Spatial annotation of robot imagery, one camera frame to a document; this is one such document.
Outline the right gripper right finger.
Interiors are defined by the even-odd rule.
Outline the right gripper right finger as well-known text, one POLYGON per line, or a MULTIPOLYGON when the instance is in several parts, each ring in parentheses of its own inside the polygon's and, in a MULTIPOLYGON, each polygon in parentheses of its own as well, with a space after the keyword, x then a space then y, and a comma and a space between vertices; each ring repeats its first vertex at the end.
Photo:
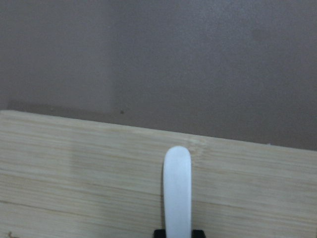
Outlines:
POLYGON ((192 230, 191 238, 206 238, 206 235, 203 230, 192 230))

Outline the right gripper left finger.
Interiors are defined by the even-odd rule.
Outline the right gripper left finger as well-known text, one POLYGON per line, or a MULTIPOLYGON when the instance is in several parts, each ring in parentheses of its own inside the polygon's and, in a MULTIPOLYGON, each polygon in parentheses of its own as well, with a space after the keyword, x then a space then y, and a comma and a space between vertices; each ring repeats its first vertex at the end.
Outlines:
POLYGON ((165 229, 154 230, 153 238, 166 238, 165 229))

